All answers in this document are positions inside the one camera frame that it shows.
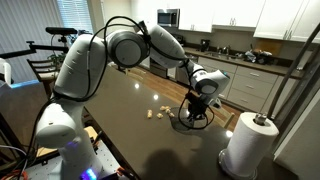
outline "table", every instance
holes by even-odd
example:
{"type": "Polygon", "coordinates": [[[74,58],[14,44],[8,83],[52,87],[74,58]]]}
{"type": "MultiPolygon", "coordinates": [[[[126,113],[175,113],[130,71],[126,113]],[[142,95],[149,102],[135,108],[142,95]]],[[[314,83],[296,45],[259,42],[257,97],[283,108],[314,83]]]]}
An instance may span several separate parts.
{"type": "MultiPolygon", "coordinates": [[[[162,105],[178,104],[108,68],[96,95],[85,107],[108,139],[141,179],[230,179],[217,163],[227,147],[226,130],[211,124],[202,131],[180,133],[172,129],[162,105]],[[153,118],[147,119],[147,110],[153,118]]],[[[258,167],[258,179],[297,179],[297,176],[265,157],[258,167]]]]}

